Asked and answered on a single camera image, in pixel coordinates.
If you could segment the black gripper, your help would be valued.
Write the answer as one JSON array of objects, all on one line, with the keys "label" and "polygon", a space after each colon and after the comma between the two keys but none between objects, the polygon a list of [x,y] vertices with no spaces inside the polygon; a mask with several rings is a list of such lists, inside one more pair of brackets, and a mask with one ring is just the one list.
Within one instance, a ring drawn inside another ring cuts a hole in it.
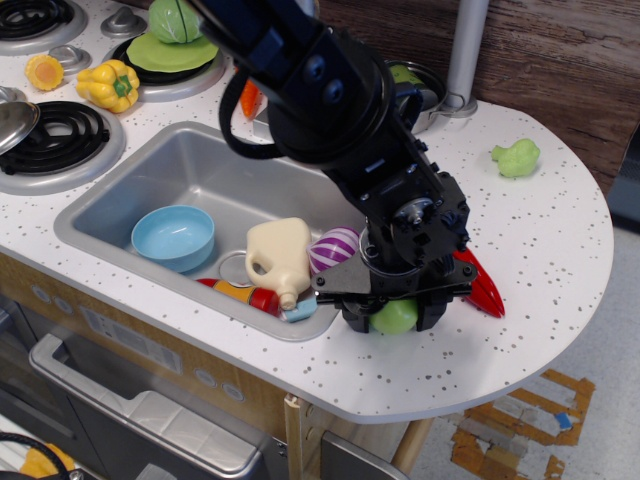
[{"label": "black gripper", "polygon": [[476,268],[465,250],[469,207],[456,179],[431,169],[402,169],[377,184],[344,185],[365,215],[359,251],[312,278],[321,304],[342,312],[358,333],[388,302],[417,300],[417,331],[432,329],[456,297],[472,291]]}]

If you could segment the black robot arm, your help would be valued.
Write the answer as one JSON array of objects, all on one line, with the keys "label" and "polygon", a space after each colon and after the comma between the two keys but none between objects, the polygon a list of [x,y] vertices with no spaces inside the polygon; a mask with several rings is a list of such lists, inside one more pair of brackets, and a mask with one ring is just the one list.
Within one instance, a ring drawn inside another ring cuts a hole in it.
[{"label": "black robot arm", "polygon": [[397,85],[376,51],[293,1],[192,8],[238,66],[219,110],[230,148],[321,170],[365,216],[358,252],[312,278],[318,302],[367,332],[372,315],[410,299],[417,329],[432,328],[477,271],[456,258],[469,239],[466,198],[411,131],[421,95]]}]

